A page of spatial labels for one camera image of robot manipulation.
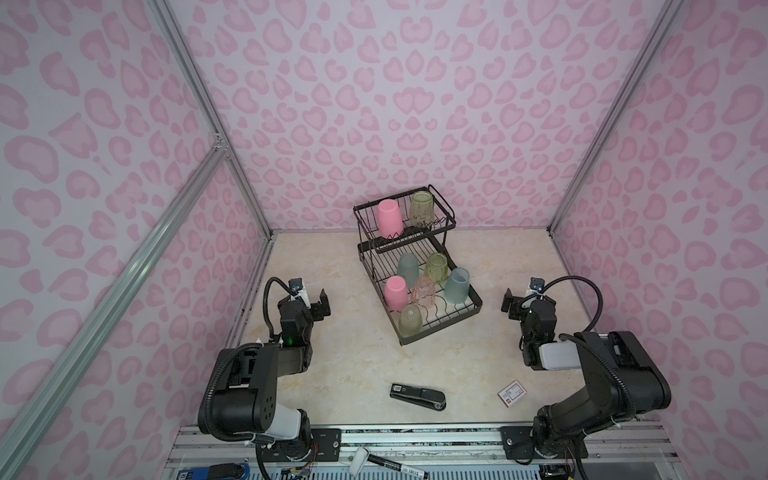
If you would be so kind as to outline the teal clear cup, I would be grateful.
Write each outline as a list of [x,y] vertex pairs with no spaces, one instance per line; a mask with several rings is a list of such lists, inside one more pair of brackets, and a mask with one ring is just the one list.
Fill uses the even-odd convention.
[[454,268],[444,285],[443,295],[449,304],[463,304],[469,296],[470,274],[462,267]]
[[403,253],[398,261],[396,275],[403,278],[408,290],[412,290],[420,277],[420,261],[412,252]]

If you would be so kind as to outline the opaque pink cup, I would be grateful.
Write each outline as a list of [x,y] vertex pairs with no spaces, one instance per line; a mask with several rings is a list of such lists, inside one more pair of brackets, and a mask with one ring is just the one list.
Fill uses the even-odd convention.
[[387,198],[378,203],[377,225],[382,239],[391,240],[403,234],[405,224],[396,200]]
[[406,280],[399,275],[389,277],[385,283],[384,298],[389,310],[401,312],[409,304]]

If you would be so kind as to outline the yellow-green clear cup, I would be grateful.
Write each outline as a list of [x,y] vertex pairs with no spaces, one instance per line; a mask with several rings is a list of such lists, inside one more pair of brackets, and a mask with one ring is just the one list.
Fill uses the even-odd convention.
[[424,267],[424,276],[431,279],[436,287],[442,288],[451,275],[448,265],[448,256],[441,252],[435,252],[429,256]]

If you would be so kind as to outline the clear pink plastic cup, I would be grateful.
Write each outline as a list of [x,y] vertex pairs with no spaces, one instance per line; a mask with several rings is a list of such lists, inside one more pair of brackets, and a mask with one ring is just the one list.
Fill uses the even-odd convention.
[[435,305],[436,283],[429,277],[419,277],[411,290],[411,302],[425,310]]

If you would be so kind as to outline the yellow-green cup front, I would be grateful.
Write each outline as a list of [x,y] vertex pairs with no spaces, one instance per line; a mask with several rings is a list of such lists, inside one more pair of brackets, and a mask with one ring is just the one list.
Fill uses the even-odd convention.
[[423,329],[423,318],[421,309],[414,304],[408,304],[400,312],[398,329],[402,337],[409,338]]

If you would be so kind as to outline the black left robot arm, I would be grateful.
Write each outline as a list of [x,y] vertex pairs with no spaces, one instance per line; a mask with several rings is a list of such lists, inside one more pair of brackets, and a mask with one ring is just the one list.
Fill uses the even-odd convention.
[[307,305],[287,297],[278,303],[282,331],[268,343],[248,343],[219,353],[203,394],[198,427],[225,442],[274,444],[300,453],[312,441],[308,415],[281,405],[278,379],[309,369],[314,324],[331,314],[325,292]]

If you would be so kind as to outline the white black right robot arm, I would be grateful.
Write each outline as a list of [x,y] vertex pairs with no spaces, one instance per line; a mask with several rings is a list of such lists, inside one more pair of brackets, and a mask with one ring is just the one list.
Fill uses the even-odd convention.
[[586,436],[670,406],[668,381],[632,332],[557,335],[556,302],[541,290],[525,297],[506,291],[501,311],[520,325],[525,366],[576,369],[584,380],[579,391],[538,410],[529,438],[509,442],[511,458],[530,463],[572,452],[580,461]]

